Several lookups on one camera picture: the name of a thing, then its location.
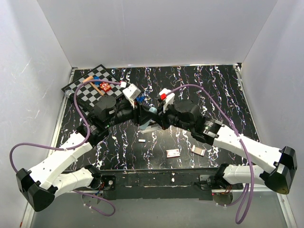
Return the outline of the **light blue stapler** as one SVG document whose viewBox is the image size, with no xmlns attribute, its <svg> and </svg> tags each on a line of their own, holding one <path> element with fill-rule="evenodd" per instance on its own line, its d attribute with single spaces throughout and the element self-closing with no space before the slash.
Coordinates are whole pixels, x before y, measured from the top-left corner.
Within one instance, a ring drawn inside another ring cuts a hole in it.
<svg viewBox="0 0 304 228">
<path fill-rule="evenodd" d="M 141 133 L 149 133 L 161 130 L 162 127 L 156 123 L 152 118 L 149 118 L 144 124 L 139 126 Z"/>
</svg>

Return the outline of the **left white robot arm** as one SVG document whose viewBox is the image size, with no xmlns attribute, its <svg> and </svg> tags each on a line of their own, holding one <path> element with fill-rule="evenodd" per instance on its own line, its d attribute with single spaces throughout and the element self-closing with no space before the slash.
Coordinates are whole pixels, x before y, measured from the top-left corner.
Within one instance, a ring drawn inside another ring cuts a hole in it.
<svg viewBox="0 0 304 228">
<path fill-rule="evenodd" d="M 86 152 L 93 149 L 109 134 L 109 127 L 132 120 L 137 125 L 147 126 L 155 107 L 147 107 L 140 100 L 131 104 L 127 98 L 121 100 L 105 95 L 99 99 L 88 115 L 90 136 L 86 139 L 86 127 L 80 126 L 68 140 L 38 165 L 16 173 L 19 191 L 36 211 L 47 208 L 56 197 L 77 188 L 96 190 L 107 185 L 101 172 L 87 165 L 75 172 L 64 174 L 64 170 Z"/>
</svg>

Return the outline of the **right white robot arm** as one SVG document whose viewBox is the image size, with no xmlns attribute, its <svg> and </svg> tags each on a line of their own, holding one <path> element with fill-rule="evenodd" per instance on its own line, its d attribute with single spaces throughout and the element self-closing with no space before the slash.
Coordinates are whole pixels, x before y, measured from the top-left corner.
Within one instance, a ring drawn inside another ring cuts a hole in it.
<svg viewBox="0 0 304 228">
<path fill-rule="evenodd" d="M 295 150 L 289 146 L 271 147 L 234 132 L 222 122 L 201 114 L 198 105 L 182 100 L 159 108 L 150 108 L 152 119 L 163 129 L 174 126 L 187 130 L 201 143 L 218 147 L 243 158 L 249 157 L 253 166 L 223 164 L 214 176 L 215 184 L 225 189 L 237 183 L 265 185 L 279 194 L 289 194 L 297 160 Z"/>
</svg>

